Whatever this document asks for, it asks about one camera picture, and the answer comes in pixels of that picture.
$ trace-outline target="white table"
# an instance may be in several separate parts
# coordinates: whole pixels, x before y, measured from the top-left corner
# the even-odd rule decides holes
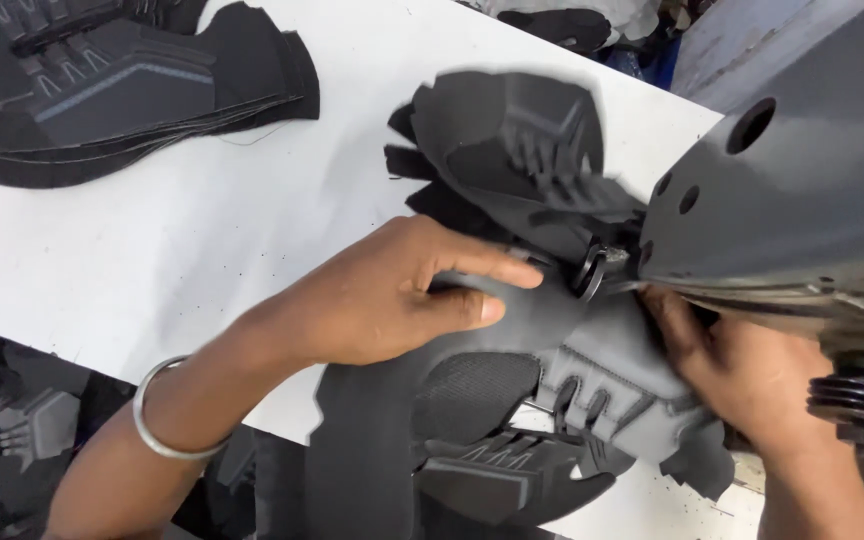
[[[206,8],[201,27],[222,4]],[[77,187],[0,187],[0,336],[132,383],[195,350],[384,221],[410,214],[403,201],[422,183],[389,178],[382,147],[400,138],[385,123],[444,70],[524,69],[593,89],[606,172],[643,200],[720,118],[447,0],[253,5],[299,31],[318,69],[321,118],[189,140]],[[305,443],[319,422],[321,373],[296,374],[246,423]],[[636,465],[566,521],[620,520],[567,532],[691,540],[705,537],[706,522],[719,523],[718,534],[738,531],[690,493]],[[686,497],[703,509],[702,525],[700,512],[679,510]],[[672,536],[663,532],[670,523]]]

